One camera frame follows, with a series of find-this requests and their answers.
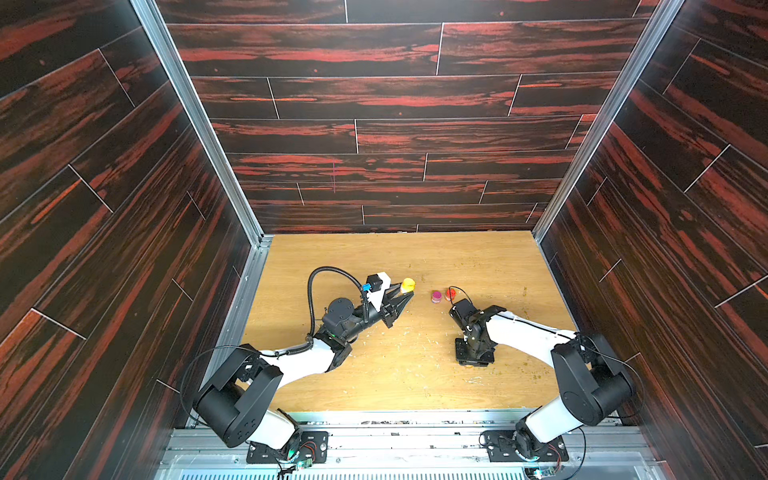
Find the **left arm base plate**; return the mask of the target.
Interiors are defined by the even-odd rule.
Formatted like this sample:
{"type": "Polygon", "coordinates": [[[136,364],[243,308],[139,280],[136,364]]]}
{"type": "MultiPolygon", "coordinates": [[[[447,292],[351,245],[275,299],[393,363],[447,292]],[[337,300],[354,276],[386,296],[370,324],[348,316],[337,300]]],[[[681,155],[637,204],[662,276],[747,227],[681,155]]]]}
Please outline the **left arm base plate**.
{"type": "Polygon", "coordinates": [[[329,433],[327,431],[299,430],[292,435],[287,444],[274,449],[266,444],[248,442],[247,464],[296,466],[309,468],[315,464],[324,464],[328,456],[329,433]]]}

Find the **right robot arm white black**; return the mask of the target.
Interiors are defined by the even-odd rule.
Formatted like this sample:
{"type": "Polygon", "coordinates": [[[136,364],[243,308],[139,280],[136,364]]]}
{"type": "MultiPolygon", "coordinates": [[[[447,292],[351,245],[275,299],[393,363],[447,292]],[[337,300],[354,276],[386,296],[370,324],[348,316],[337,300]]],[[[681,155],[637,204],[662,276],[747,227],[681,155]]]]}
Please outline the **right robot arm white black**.
{"type": "Polygon", "coordinates": [[[462,331],[455,341],[460,365],[487,367],[496,348],[506,346],[555,374],[558,396],[519,420],[491,453],[510,447],[524,461],[545,460],[563,434],[598,425],[636,394],[630,368],[601,334],[544,326],[500,306],[479,309],[467,298],[452,305],[450,316],[462,331]]]}

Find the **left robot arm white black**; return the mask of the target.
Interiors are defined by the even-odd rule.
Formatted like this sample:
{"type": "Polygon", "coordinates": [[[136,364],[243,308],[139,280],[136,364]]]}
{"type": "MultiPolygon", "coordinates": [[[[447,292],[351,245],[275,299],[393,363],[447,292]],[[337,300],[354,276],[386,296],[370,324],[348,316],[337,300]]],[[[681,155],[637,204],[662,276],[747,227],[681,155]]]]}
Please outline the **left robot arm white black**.
{"type": "Polygon", "coordinates": [[[337,298],[325,310],[311,344],[295,354],[269,355],[249,344],[239,346],[192,397],[192,409],[229,448],[249,442],[291,455],[300,435],[289,416],[270,409],[277,391],[339,368],[361,333],[379,322],[392,327],[413,297],[413,291],[396,284],[358,306],[337,298]]]}

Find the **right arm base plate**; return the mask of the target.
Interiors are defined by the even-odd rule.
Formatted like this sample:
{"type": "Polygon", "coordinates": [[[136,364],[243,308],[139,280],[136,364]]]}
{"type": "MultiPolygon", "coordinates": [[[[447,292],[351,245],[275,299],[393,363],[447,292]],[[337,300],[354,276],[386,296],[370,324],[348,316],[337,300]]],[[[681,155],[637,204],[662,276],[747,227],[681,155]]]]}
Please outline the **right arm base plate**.
{"type": "Polygon", "coordinates": [[[479,435],[479,444],[492,463],[564,463],[569,453],[561,437],[542,443],[527,432],[516,430],[486,430],[479,435]]]}

